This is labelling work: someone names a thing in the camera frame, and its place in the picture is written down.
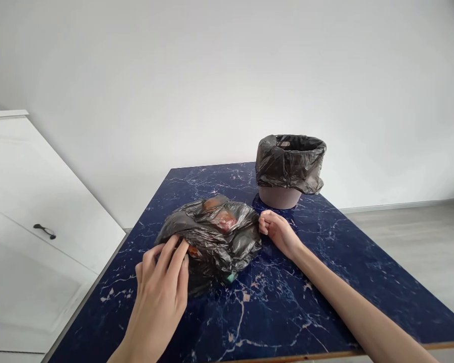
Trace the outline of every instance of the person's left hand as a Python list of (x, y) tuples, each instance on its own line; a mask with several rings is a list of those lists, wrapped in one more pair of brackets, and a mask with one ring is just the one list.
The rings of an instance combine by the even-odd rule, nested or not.
[[(189, 245), (183, 240), (173, 254), (178, 239), (174, 235), (166, 244), (153, 247), (136, 265), (138, 295), (124, 339), (109, 363), (152, 363), (166, 349), (186, 309), (188, 296)], [(156, 265), (158, 254), (161, 255)]]

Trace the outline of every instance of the metal drawer pull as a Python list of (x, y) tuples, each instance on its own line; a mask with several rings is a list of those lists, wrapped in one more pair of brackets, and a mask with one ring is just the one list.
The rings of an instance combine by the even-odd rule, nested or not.
[(34, 228), (42, 229), (50, 236), (50, 239), (55, 239), (56, 235), (52, 229), (42, 227), (40, 224), (34, 224)]

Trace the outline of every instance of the table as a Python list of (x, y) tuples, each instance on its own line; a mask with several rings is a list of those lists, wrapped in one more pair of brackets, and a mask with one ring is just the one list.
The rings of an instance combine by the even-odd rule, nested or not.
[[(177, 207), (224, 194), (266, 209), (254, 163), (171, 169), (79, 312), (50, 362), (106, 362), (121, 342), (136, 296), (135, 265)], [(454, 313), (322, 195), (280, 211), (329, 268), (427, 347), (454, 346)], [(336, 312), (263, 236), (257, 258), (228, 287), (188, 301), (162, 362), (362, 353)]]

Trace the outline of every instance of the table edge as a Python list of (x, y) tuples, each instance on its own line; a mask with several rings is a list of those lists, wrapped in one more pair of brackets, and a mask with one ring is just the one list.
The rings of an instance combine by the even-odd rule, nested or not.
[[(427, 350), (449, 349), (449, 348), (454, 348), (454, 342), (430, 343), (430, 344), (422, 344), (422, 346)], [(227, 361), (224, 361), (223, 363), (258, 363), (258, 362), (291, 363), (291, 362), (297, 362), (300, 360), (343, 358), (343, 357), (358, 356), (358, 355), (366, 355), (366, 353), (363, 350), (346, 350), (346, 351), (340, 351), (340, 352), (289, 355), (289, 356), (274, 357), (274, 358), (227, 360)]]

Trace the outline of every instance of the plastic bag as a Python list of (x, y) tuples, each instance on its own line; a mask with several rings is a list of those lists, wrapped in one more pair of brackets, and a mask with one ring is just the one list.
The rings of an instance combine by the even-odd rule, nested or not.
[(188, 241), (188, 296), (197, 296), (217, 283), (231, 283), (257, 256), (262, 247), (258, 218), (245, 203), (216, 195), (176, 209), (166, 218), (155, 245), (176, 233)]
[(257, 148), (255, 178), (260, 187), (297, 189), (317, 194), (324, 185), (319, 173), (324, 141), (304, 135), (270, 135)]

